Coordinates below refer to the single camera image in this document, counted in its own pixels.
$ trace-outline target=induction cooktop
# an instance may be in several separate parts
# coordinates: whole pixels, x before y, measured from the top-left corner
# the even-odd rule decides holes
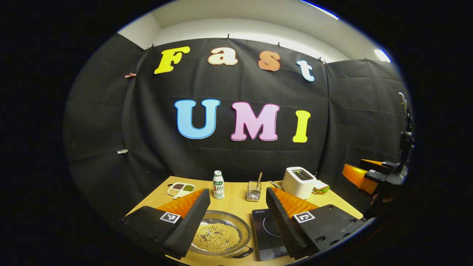
[[[259,260],[269,260],[287,255],[288,252],[269,209],[253,210],[252,218]]]

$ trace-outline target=black cloth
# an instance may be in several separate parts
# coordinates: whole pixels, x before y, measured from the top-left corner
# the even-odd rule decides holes
[[[408,105],[411,99],[399,72],[388,62],[329,63],[327,79],[329,123],[317,178],[363,213],[372,195],[343,176],[344,164],[357,167],[361,159],[398,162],[399,140],[407,125],[399,92]]]
[[[163,50],[189,46],[171,72],[154,74]],[[236,65],[212,65],[210,51],[230,47]],[[262,51],[277,52],[281,67],[258,67]],[[304,79],[296,61],[312,66]],[[130,72],[136,77],[126,79]],[[168,176],[211,180],[220,170],[229,182],[281,180],[287,167],[304,167],[362,211],[360,196],[341,176],[344,163],[360,159],[397,161],[405,127],[405,86],[392,64],[348,60],[326,66],[308,55],[276,45],[225,38],[194,39],[142,50],[115,34],[87,62],[68,98],[64,142],[72,177],[91,205],[108,221],[125,215]],[[217,99],[214,133],[189,139],[177,129],[174,103],[196,101],[192,123],[205,126],[201,101]],[[237,101],[256,116],[277,104],[276,141],[230,139]],[[298,110],[308,111],[306,143],[294,143]],[[127,149],[124,154],[117,151]]]

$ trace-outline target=orange letter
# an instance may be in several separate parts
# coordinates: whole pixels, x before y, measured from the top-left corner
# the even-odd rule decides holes
[[[212,65],[226,64],[227,66],[232,66],[238,63],[238,60],[236,59],[237,53],[232,48],[215,48],[211,51],[211,53],[213,53],[213,55],[209,56],[209,59],[207,61],[209,61],[209,63],[211,63]]]
[[[171,66],[171,62],[177,64],[181,61],[182,53],[188,53],[191,49],[188,46],[167,49],[161,52],[163,57],[161,58],[161,62],[159,63],[158,68],[154,70],[155,74],[160,74],[164,72],[171,72],[174,67]]]
[[[276,71],[281,67],[278,60],[281,59],[278,53],[271,51],[262,51],[260,53],[260,59],[258,61],[258,66],[261,69]]]

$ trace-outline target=toaster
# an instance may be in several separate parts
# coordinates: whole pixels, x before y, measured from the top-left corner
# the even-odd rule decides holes
[[[282,188],[287,193],[301,199],[308,199],[317,179],[302,167],[288,167],[282,181]]]

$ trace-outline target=letter u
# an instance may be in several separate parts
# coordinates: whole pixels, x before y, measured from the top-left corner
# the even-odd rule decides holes
[[[192,126],[192,108],[196,105],[193,100],[180,100],[174,103],[177,108],[177,129],[179,133],[189,139],[204,139],[215,131],[217,106],[219,100],[206,99],[202,101],[205,107],[205,126],[197,129]]]

